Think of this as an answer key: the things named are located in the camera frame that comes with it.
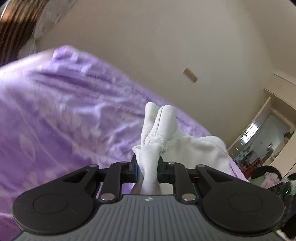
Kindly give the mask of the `doorway with clutter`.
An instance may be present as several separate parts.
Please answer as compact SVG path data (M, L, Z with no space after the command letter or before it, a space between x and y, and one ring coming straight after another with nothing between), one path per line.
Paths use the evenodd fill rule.
M270 114L263 122L253 122L229 149L229 155L245 178L250 179L255 169L274 160L280 147L285 146L289 132L290 126Z

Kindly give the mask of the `cream wardrobe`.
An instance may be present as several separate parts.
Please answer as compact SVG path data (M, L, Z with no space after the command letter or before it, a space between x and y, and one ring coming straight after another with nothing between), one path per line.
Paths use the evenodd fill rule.
M260 166L273 166L282 177L295 173L295 78L276 71L263 91L265 103L228 148L247 179Z

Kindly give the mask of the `covered standing fan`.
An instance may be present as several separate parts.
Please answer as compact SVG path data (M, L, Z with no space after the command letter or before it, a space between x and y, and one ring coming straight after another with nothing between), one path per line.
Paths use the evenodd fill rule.
M18 52L18 59L27 57L37 52L36 43L58 22L69 13L77 3L77 0L51 0L43 9L34 27L32 36Z

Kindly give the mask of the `brown patterned curtain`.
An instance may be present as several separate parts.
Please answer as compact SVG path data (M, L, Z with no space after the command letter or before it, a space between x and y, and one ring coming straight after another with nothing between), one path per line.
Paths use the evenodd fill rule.
M1 66L18 57L48 1L6 1L1 8Z

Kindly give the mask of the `wall switch plate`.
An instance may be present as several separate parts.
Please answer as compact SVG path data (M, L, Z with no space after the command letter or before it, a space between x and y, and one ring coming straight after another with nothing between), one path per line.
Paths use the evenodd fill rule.
M193 83L195 83L198 80L197 75L190 69L186 68L183 71L183 75L185 75L189 80L191 80Z

